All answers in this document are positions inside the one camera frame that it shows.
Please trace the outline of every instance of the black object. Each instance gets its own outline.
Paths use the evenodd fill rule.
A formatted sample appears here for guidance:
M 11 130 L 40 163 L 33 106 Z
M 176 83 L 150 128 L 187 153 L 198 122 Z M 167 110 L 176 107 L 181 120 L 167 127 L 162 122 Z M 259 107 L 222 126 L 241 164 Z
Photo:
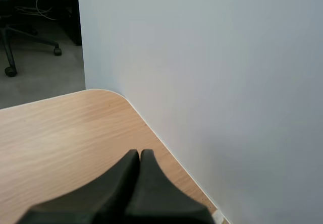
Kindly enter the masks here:
M 31 207 L 17 224 L 214 224 L 163 174 L 152 150 L 130 150 L 87 185 Z
M 126 223 L 213 223 L 204 205 L 169 181 L 152 150 L 143 150 L 140 159 L 140 175 L 126 210 Z
M 96 180 L 59 198 L 31 207 L 18 224 L 121 223 L 138 172 L 138 152 L 130 150 Z
M 81 22 L 79 0 L 60 0 L 61 8 L 64 8 L 67 16 L 58 20 L 69 38 L 77 45 L 82 45 Z
M 22 26 L 24 24 L 7 23 L 8 18 L 10 18 L 14 13 L 14 1 L 15 0 L 0 0 L 0 32 L 1 32 L 2 42 L 4 44 L 7 58 L 10 65 L 8 68 L 5 69 L 5 73 L 9 77 L 15 77 L 17 74 L 14 56 L 10 48 L 10 37 L 12 34 L 25 37 L 26 39 L 31 41 L 52 45 L 55 47 L 54 55 L 62 54 L 62 51 L 60 50 L 59 44 L 57 42 L 35 36 L 36 33 L 34 32 L 33 29 L 30 30 L 30 33 L 15 29 L 16 27 Z

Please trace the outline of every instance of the white cable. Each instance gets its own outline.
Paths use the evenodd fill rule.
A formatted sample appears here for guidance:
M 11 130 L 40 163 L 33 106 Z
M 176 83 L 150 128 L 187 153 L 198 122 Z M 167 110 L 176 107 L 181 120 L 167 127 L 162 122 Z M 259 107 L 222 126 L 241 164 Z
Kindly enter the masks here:
M 36 8 L 33 7 L 24 7 L 24 6 L 15 6 L 16 11 L 23 11 L 23 12 L 28 12 L 28 13 L 35 13 L 38 14 L 38 11 Z M 52 10 L 52 7 L 50 7 L 48 10 L 41 10 L 39 9 L 42 13 L 46 13 Z
M 48 17 L 48 16 L 44 15 L 42 12 L 40 12 L 40 10 L 38 9 L 38 0 L 36 0 L 36 9 L 37 9 L 38 13 L 40 13 L 40 14 L 41 14 L 42 16 L 44 16 L 45 18 L 50 19 L 50 20 L 52 20 L 52 21 L 57 21 L 57 19 L 50 18 L 50 17 Z

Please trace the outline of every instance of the chair leg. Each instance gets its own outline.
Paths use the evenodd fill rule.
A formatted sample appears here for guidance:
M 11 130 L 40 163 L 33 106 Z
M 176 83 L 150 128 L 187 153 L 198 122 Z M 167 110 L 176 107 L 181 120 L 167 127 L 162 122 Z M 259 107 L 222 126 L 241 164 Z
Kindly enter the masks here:
M 54 46 L 55 48 L 59 48 L 59 44 L 57 42 L 47 40 L 47 39 L 44 39 L 44 38 L 41 38 L 41 37 L 38 37 L 38 36 L 34 36 L 34 35 L 28 34 L 26 32 L 16 30 L 16 29 L 11 28 L 11 27 L 7 27 L 6 29 L 8 31 L 14 32 L 16 35 L 23 36 L 26 39 L 29 39 L 31 41 L 39 42 L 39 43 L 42 43 L 42 44 L 47 44 L 47 45 Z
M 1 28 L 1 39 L 5 47 L 5 51 L 7 54 L 10 67 L 12 67 L 13 69 L 16 69 L 14 56 L 12 54 L 11 47 L 10 47 L 9 35 L 6 28 Z

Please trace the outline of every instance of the office chair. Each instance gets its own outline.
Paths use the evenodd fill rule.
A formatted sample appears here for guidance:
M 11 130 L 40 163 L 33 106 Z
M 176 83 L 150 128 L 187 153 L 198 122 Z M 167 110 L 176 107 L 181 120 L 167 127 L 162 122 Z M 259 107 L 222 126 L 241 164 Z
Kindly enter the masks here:
M 10 47 L 10 37 L 12 34 L 22 36 L 28 40 L 39 42 L 47 45 L 54 46 L 54 55 L 62 55 L 62 51 L 57 42 L 47 40 L 44 38 L 37 37 L 32 33 L 27 33 L 22 30 L 16 29 L 19 26 L 24 26 L 24 24 L 8 24 L 8 20 L 14 14 L 14 0 L 0 0 L 0 35 L 2 42 L 5 47 L 7 58 L 9 61 L 9 67 L 5 69 L 5 73 L 9 77 L 15 77 L 17 75 L 17 69 Z

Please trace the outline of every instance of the desk surface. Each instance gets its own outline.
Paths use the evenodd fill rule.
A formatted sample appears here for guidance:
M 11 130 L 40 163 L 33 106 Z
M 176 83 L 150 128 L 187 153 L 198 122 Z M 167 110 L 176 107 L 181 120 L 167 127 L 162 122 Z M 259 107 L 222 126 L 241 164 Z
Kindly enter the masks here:
M 0 110 L 0 223 L 29 206 L 103 174 L 129 149 L 150 148 L 168 178 L 208 206 L 204 195 L 123 97 L 86 90 Z

